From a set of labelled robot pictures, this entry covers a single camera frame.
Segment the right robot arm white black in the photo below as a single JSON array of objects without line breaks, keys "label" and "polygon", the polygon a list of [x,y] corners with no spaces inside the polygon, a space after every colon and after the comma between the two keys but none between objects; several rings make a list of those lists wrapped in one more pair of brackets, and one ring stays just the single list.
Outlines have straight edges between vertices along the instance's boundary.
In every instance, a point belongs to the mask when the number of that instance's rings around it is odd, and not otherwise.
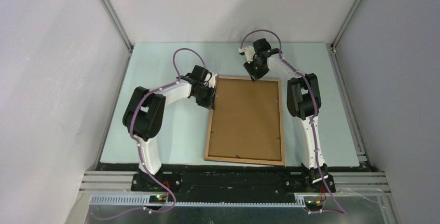
[{"label": "right robot arm white black", "polygon": [[298,124],[302,136],[304,153],[301,163],[301,186],[309,192],[320,192],[330,181],[318,131],[318,114],[321,96],[318,78],[314,73],[306,74],[294,68],[284,58],[282,50],[273,48],[262,38],[251,46],[240,45],[239,54],[246,58],[244,68],[253,82],[257,82],[269,71],[286,79],[286,105]]}]

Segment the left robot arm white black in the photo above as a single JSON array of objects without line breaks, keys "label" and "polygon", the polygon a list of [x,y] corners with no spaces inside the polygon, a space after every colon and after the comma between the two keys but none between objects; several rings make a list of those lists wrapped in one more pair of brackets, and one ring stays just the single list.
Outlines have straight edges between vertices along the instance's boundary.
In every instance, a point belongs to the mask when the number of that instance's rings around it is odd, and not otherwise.
[{"label": "left robot arm white black", "polygon": [[144,185],[151,191],[160,190],[164,184],[164,177],[158,173],[162,162],[156,136],[162,127],[165,108],[179,100],[194,97],[198,106],[214,109],[218,79],[217,73],[196,65],[192,72],[179,75],[176,81],[167,85],[134,89],[122,123],[136,141],[140,170],[147,173]]}]

